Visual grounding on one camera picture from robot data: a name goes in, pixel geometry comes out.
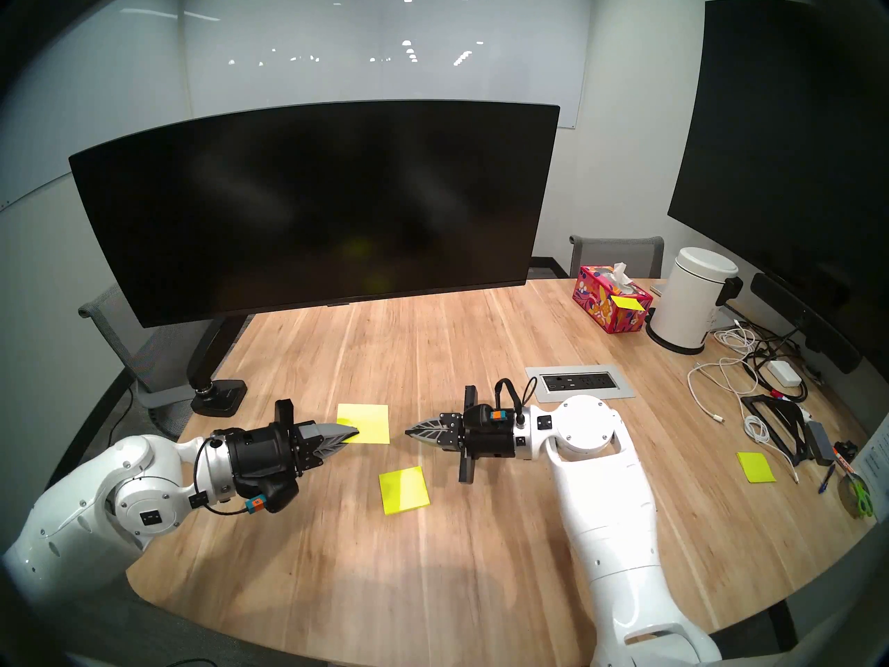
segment office chair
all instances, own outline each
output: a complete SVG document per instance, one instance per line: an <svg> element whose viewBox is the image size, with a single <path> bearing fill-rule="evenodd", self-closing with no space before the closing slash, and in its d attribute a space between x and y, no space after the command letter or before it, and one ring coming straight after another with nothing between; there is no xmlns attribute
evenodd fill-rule
<svg viewBox="0 0 889 667"><path fill-rule="evenodd" d="M585 238L573 235L568 240L574 244L571 254L571 271L576 278L581 265L613 265L627 263L626 273L631 278L660 277L664 259L664 240L650 238Z"/></svg>
<svg viewBox="0 0 889 667"><path fill-rule="evenodd" d="M168 438L179 438L191 418L186 367L211 320L143 327L117 284L77 309L96 328L136 381L136 397L151 422Z"/></svg>

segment television screen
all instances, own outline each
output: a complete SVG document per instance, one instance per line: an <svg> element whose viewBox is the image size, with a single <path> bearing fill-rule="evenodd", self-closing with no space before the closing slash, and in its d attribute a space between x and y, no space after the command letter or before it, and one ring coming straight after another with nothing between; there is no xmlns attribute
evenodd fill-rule
<svg viewBox="0 0 889 667"><path fill-rule="evenodd" d="M449 100L257 109L70 157L145 327L524 284L559 109Z"/></svg>
<svg viewBox="0 0 889 667"><path fill-rule="evenodd" d="M888 109L813 7L708 2L668 212L781 282L887 379Z"/></svg>

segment wooden table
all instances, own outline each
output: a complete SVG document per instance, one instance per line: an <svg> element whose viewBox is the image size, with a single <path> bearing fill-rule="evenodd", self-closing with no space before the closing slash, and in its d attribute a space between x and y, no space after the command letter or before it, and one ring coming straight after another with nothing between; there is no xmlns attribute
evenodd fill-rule
<svg viewBox="0 0 889 667"><path fill-rule="evenodd" d="M694 404L686 373L726 349L708 340L690 359L644 332L607 335L571 300L572 285L537 280L256 316L219 371L247 381L238 415L195 416L183 440L264 425L275 400L291 397L297 420L319 422L335 421L340 402L388 404L392 443L347 447L308 472L278 514L194 512L131 567L133 589L216 631L332 662L588 664L596 632L549 464L482 460L475 484L460 485L457 454L403 434L461 410L466 384L492 401L500 377L521 387L524 367L543 365L616 364L635 388L635 398L608 403L657 499L670 591L706 631L787 597L862 538L869 524L843 510L840 478L818 495L825 470L810 461L796 485L780 456L744 434L734 397L704 378L701 401L725 424ZM863 444L827 392L811 387L805 408L832 441ZM765 452L777 482L749 484L738 451ZM417 464L431 506L384 516L378 474Z"/></svg>

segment floor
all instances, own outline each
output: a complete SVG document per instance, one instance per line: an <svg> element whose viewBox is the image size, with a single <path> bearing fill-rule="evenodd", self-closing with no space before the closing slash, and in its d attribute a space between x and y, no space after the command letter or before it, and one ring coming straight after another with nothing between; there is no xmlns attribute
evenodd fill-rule
<svg viewBox="0 0 889 667"><path fill-rule="evenodd" d="M531 268L529 279L557 278L547 268ZM244 324L246 329L249 319ZM105 424L92 440L83 461L92 459L113 439L126 435L157 434L148 412L128 393L117 402ZM797 636L802 637L834 609L851 603L862 591L878 565L889 553L889 527L875 527L854 549L827 572L787 599L787 609ZM326 662L289 656L275 650L235 640L169 615L142 601L125 577L117 583L62 607L51 619L66 650L118 667L171 664L189 657L208 657L219 667L268 665L269 667L326 667ZM761 612L714 634L724 658L779 652L781 637L775 635L767 612Z"/></svg>

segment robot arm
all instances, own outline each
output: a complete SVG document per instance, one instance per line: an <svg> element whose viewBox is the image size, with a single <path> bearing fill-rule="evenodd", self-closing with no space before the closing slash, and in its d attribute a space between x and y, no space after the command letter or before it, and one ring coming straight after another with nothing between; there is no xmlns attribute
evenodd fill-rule
<svg viewBox="0 0 889 667"><path fill-rule="evenodd" d="M593 665L719 660L713 640L670 596L660 567L654 495L620 415L584 395L570 397L552 412L523 406L517 398L514 403L513 409L500 409L499 401L496 408L479 405L470 386L463 413L441 413L407 434L460 452L464 483L472 482L478 458L546 457L565 532L589 584L597 637ZM612 443L615 452L600 455ZM659 634L654 640L626 643L654 633Z"/></svg>
<svg viewBox="0 0 889 667"><path fill-rule="evenodd" d="M199 507L238 494L248 498L238 513L282 510L299 492L296 478L356 434L335 423L293 425L286 399L264 428L217 430L181 445L121 439L41 495L3 563L33 605L58 604L120 575ZM187 486L183 463L195 464Z"/></svg>

